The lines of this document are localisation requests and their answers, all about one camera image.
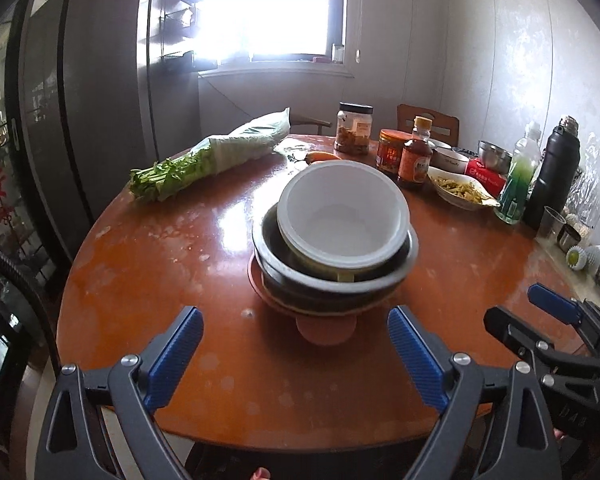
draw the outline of chair backrest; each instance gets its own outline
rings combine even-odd
[[[450,146],[458,146],[460,137],[460,121],[457,117],[442,114],[429,108],[411,105],[398,105],[398,129],[402,132],[413,130],[413,120],[416,116],[426,117],[433,121],[431,138],[446,142]]]
[[[318,135],[322,134],[322,127],[331,128],[329,121],[321,121],[311,117],[305,117],[300,114],[289,114],[289,124],[291,126],[301,126],[302,124],[314,124],[318,126]]]

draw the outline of blue gripper pad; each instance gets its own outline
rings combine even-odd
[[[180,324],[151,367],[146,381],[144,406],[150,413],[165,407],[176,391],[204,330],[202,313],[194,308]]]
[[[391,310],[387,326],[391,343],[409,371],[422,402],[443,413],[449,397],[443,387],[442,368],[399,308]]]
[[[550,288],[546,288],[540,283],[531,285],[526,296],[529,303],[551,314],[558,321],[566,325],[578,325],[580,323],[580,308],[574,301],[563,298],[556,294]]]

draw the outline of orange table surface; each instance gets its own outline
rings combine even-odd
[[[333,149],[333,138],[291,136],[299,150]],[[377,145],[358,160],[373,164]],[[184,305],[203,313],[205,334],[160,427],[194,440],[266,450],[347,449],[426,434],[423,405],[391,345],[389,305],[358,319],[343,345],[305,341],[292,317],[251,288],[253,219],[264,215],[304,162],[273,153],[208,177],[162,203],[127,189],[107,207],[74,261],[62,298],[62,362],[111,366],[140,352]],[[420,241],[415,268],[394,293],[452,351],[509,367],[515,356],[482,325],[502,304],[574,351],[575,332],[526,300],[544,283],[570,296],[533,233],[491,210],[467,212],[426,187],[406,191]]]

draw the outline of black hose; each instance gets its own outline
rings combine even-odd
[[[49,350],[49,359],[51,360],[54,374],[58,377],[60,373],[60,355],[58,354],[58,346],[56,346],[56,337],[46,313],[46,301],[36,291],[36,286],[31,283],[31,280],[25,276],[1,250],[0,273],[13,283],[33,309],[33,312],[40,323],[43,335],[45,336],[46,346]]]

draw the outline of carrot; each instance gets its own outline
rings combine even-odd
[[[325,160],[340,160],[340,157],[328,152],[309,152],[304,158],[304,161],[307,164],[313,164],[314,162],[323,162]]]

